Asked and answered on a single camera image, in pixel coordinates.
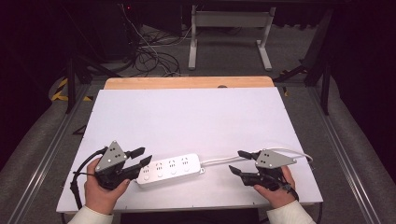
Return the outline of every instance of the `white sleeve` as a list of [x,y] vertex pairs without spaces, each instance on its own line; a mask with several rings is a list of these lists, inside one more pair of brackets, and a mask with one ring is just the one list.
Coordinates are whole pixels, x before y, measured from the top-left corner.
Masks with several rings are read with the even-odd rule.
[[112,215],[103,215],[83,206],[68,224],[111,224],[112,221]]
[[315,224],[297,200],[267,211],[267,216],[272,224]]

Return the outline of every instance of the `power outlet socket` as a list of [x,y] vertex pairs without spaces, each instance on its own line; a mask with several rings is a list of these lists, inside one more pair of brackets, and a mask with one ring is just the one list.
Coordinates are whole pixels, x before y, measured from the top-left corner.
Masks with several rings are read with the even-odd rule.
[[141,188],[156,186],[202,174],[197,154],[187,154],[161,161],[152,161],[140,170],[136,179]]

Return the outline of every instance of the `table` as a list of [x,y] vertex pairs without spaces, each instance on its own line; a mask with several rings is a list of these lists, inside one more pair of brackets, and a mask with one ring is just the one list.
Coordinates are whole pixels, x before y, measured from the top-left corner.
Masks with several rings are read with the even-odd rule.
[[[217,88],[219,85],[228,88]],[[264,147],[303,151],[269,77],[109,79],[96,99],[66,183],[89,155],[113,140],[124,151],[145,147],[144,156],[152,155],[154,161],[188,153],[207,161],[236,156],[241,149]],[[127,161],[125,167],[143,158]],[[141,189],[132,182],[115,210],[129,213],[266,206],[263,197],[231,174],[228,164],[244,172],[257,172],[253,161],[236,161],[207,166],[204,174],[170,185]],[[306,159],[297,158],[290,169],[300,202],[322,202]],[[78,181],[81,195],[84,182],[84,178]],[[57,212],[77,210],[71,190],[64,188]]]

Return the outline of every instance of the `yellow and black tape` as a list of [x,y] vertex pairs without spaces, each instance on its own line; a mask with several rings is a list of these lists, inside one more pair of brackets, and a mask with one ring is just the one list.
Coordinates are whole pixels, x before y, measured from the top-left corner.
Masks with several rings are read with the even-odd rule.
[[[56,90],[55,94],[53,94],[51,101],[61,100],[61,101],[68,101],[68,96],[61,95],[62,91],[64,90],[64,86],[67,84],[67,77],[62,79],[61,83],[59,83],[58,89]],[[93,96],[85,96],[83,101],[93,101]]]
[[286,89],[286,87],[282,87],[283,90],[283,94],[285,94],[285,96],[289,96],[289,92],[288,89]]

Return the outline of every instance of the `white tabletop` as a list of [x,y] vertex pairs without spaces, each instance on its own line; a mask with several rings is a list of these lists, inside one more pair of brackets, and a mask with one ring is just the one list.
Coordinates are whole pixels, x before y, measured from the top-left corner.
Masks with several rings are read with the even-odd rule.
[[[116,140],[124,151],[146,152],[125,167],[195,153],[200,161],[237,156],[238,150],[285,147],[303,152],[277,88],[105,90],[96,99],[88,127],[66,180],[57,212],[76,212],[69,189],[72,172],[96,150]],[[291,157],[295,154],[282,153]],[[171,184],[141,189],[134,181],[115,207],[119,212],[147,212],[267,205],[228,167],[257,170],[254,161],[207,165],[205,173]],[[322,202],[305,158],[290,165],[300,203]],[[81,175],[78,185],[84,203]]]

